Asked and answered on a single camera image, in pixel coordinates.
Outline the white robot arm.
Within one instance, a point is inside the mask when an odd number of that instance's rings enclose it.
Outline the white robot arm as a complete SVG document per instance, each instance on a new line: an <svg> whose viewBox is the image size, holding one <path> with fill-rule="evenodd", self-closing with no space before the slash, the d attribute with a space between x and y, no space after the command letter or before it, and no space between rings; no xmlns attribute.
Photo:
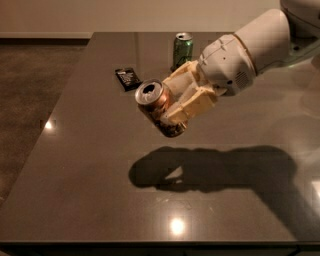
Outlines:
<svg viewBox="0 0 320 256"><path fill-rule="evenodd" d="M164 80L175 102L161 116L167 124L187 121L235 96L266 71L291 66L319 53L320 0L280 0L238 31L206 46L199 58Z"/></svg>

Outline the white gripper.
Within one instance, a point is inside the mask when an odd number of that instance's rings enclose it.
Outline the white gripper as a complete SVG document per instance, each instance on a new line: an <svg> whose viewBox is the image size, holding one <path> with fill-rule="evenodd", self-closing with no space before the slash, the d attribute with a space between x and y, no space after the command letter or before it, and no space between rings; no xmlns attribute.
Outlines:
<svg viewBox="0 0 320 256"><path fill-rule="evenodd" d="M204 78L220 95L235 96L250 87L256 77L242 42L231 34L220 37L203 50L198 62L187 61L163 80L178 99L162 114L165 124L188 121L216 104L217 93L209 84L194 83L200 80L198 64Z"/></svg>

